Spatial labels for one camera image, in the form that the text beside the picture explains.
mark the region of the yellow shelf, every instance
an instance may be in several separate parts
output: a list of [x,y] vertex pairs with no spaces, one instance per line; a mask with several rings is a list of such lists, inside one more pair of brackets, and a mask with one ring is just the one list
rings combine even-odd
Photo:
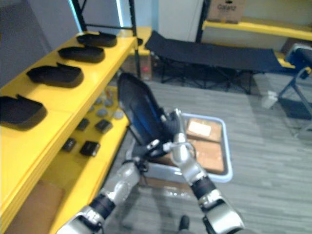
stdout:
[[205,27],[224,28],[312,40],[312,27],[249,17],[243,17],[238,24],[204,21],[203,29]]
[[[101,120],[96,116],[96,111],[102,105],[94,105],[95,110],[85,116],[90,121],[87,128],[84,131],[75,130],[70,136],[77,141],[73,150],[70,153],[61,150],[41,178],[65,190],[65,198],[58,209],[50,230],[51,234],[55,234],[65,222],[93,199],[108,173],[128,125],[126,116],[121,120],[112,118],[117,108],[117,99],[114,103],[114,107],[107,108],[109,116],[105,118],[113,124],[113,128],[104,135],[95,129],[94,125]],[[100,143],[101,147],[95,157],[79,153],[86,140]]]
[[[136,28],[137,37],[143,39],[143,43],[138,47],[138,53],[141,56],[150,55],[150,51],[145,49],[145,43],[150,38],[152,33],[151,27],[137,27]],[[118,34],[119,37],[130,37],[132,36],[132,31],[130,30],[121,30]],[[135,52],[132,50],[130,52],[131,55],[134,55]]]
[[[72,45],[78,45],[75,37],[60,48]],[[48,111],[45,119],[28,131],[1,127],[1,233],[136,45],[134,37],[118,38],[116,46],[105,48],[105,59],[97,64],[61,59],[58,48],[1,88],[2,96],[20,94],[42,102]],[[33,67],[55,65],[57,61],[80,67],[84,73],[83,82],[75,88],[60,88],[33,83],[25,74]]]
[[286,62],[284,60],[285,55],[282,52],[274,51],[274,53],[275,53],[275,56],[276,56],[278,62],[281,64],[282,67],[295,68],[295,66],[291,65],[289,62]]

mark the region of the white plastic bin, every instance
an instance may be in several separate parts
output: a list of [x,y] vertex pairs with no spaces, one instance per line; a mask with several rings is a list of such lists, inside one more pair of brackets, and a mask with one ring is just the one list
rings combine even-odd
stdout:
[[[190,118],[198,118],[198,119],[214,121],[222,125],[222,135],[221,135],[220,144],[221,144],[222,157],[223,157],[223,162],[224,162],[224,172],[222,174],[209,173],[209,178],[214,182],[226,183],[230,181],[233,177],[233,170],[232,170],[231,154],[230,154],[229,141],[228,141],[225,122],[220,118],[210,117],[210,116],[202,116],[202,115],[187,114],[187,113],[183,113],[182,115],[185,120],[188,120]],[[132,142],[130,149],[126,153],[126,159],[131,158],[134,145],[135,145],[135,140]],[[172,182],[186,183],[178,167],[162,165],[158,163],[150,162],[149,170],[148,172],[145,173],[145,176],[150,177],[150,178],[172,181]]]

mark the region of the cable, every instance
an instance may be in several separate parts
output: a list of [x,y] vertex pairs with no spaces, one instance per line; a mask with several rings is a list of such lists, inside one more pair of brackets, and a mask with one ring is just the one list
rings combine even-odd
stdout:
[[104,234],[104,228],[101,223],[98,223],[99,228],[102,230],[102,234]]

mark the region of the cardboard box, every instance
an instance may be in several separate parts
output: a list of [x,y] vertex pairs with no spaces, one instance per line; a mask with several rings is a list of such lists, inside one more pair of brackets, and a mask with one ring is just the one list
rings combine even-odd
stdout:
[[189,140],[196,149],[196,160],[207,171],[221,174],[224,171],[222,150],[219,143]]
[[208,21],[238,23],[243,16],[245,0],[211,0]]
[[40,180],[5,234],[48,234],[63,195],[64,190]]
[[[143,80],[152,80],[152,66],[151,66],[151,56],[140,56],[140,67],[141,67],[141,77]],[[136,68],[136,60],[133,55],[129,55],[121,68],[125,72],[135,73]]]
[[188,122],[186,133],[189,139],[220,142],[222,125],[213,121],[191,118]]

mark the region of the white wall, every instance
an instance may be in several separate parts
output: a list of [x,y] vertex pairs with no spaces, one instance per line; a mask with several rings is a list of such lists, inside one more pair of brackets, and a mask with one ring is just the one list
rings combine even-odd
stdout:
[[[128,0],[120,1],[121,12],[124,26],[130,26],[130,9]],[[154,29],[157,27],[158,0],[135,0],[135,13],[136,13],[136,25],[137,26],[152,26]]]
[[159,0],[158,32],[166,38],[195,41],[202,0]]

